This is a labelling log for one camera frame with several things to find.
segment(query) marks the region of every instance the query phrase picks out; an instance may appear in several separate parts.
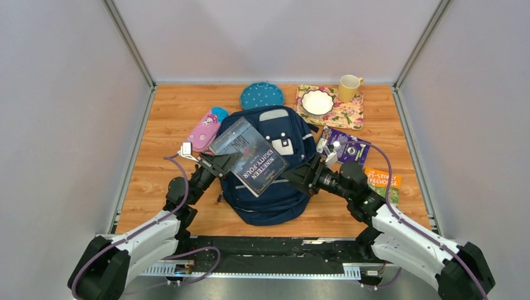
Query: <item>navy blue backpack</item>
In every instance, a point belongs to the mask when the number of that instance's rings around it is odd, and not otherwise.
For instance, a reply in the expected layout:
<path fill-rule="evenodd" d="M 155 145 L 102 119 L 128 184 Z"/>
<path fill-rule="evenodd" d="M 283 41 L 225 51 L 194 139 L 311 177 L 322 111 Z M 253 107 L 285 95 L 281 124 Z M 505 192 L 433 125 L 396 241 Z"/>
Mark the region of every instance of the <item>navy blue backpack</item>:
<path fill-rule="evenodd" d="M 289 163 L 287 170 L 305 163 L 316 153 L 311 130 L 302 117 L 289 107 L 275 105 L 247 109 L 226 117 L 217 137 L 244 117 L 273 145 Z M 259 197 L 255 197 L 232 173 L 221 181 L 222 196 L 248 224 L 275 225 L 292 220 L 302 214 L 309 196 L 291 187 L 287 180 L 278 177 Z"/>

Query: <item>pink pencil case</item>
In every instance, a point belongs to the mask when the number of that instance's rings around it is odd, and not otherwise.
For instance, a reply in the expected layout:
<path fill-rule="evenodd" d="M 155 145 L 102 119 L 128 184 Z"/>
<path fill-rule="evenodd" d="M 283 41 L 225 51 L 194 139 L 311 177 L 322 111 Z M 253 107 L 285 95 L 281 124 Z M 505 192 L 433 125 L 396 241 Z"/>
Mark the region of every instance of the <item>pink pencil case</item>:
<path fill-rule="evenodd" d="M 228 112 L 220 107 L 214 107 L 207 112 L 197 123 L 197 126 L 187 137 L 191 142 L 193 151 L 201 152 L 210 146 L 215 139 L 215 135 L 221 127 L 221 122 L 228 117 Z"/>

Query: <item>yellow mug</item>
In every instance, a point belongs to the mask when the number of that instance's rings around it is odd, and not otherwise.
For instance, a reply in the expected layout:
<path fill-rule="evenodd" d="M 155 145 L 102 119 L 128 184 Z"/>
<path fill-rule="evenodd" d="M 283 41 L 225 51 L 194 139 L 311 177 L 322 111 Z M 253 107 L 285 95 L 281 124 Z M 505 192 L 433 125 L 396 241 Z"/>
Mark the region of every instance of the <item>yellow mug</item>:
<path fill-rule="evenodd" d="M 339 85 L 339 99 L 342 102 L 350 102 L 357 94 L 357 89 L 363 84 L 364 79 L 353 75 L 344 75 L 341 77 Z"/>

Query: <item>wooden table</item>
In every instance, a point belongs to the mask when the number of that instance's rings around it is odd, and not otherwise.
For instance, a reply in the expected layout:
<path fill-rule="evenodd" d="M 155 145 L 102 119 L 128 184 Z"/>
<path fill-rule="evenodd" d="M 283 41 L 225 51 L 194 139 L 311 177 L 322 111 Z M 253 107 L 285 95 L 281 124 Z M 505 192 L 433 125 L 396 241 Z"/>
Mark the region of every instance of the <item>wooden table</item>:
<path fill-rule="evenodd" d="M 177 167 L 162 159 L 176 153 L 193 127 L 213 106 L 230 113 L 240 111 L 239 95 L 244 85 L 158 86 L 146 130 L 134 165 L 116 233 L 124 233 L 152 218 L 164 206 L 168 182 L 181 176 Z M 286 106 L 293 107 L 296 85 L 279 86 Z M 398 112 L 389 86 L 362 86 L 364 128 L 351 134 L 379 146 L 402 176 L 399 208 L 429 228 L 424 202 L 408 153 Z M 179 158 L 188 175 L 194 163 Z M 371 150 L 365 166 L 388 170 L 383 157 Z M 365 227 L 346 209 L 346 200 L 324 191 L 314 196 L 297 219 L 276 226 L 244 223 L 226 201 L 217 202 L 221 190 L 216 181 L 195 208 L 199 211 L 189 227 L 191 234 L 213 236 L 279 236 L 354 238 Z"/>

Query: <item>floral tray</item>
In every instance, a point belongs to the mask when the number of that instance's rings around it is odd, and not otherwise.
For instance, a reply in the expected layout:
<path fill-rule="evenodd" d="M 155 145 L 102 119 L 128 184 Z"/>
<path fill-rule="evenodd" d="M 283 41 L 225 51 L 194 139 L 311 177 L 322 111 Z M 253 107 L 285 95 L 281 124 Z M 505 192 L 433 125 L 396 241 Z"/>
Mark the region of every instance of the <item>floral tray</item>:
<path fill-rule="evenodd" d="M 329 114 L 321 119 L 310 117 L 304 113 L 302 108 L 302 97 L 309 91 L 320 90 L 328 93 L 333 98 L 333 109 Z M 342 102 L 338 98 L 339 89 L 335 87 L 325 86 L 298 86 L 296 93 L 296 102 L 294 110 L 298 113 L 306 122 L 317 125 L 328 125 L 329 127 L 335 128 L 346 128 L 359 130 L 363 128 L 364 124 L 364 97 L 361 92 L 357 92 L 351 102 Z"/>

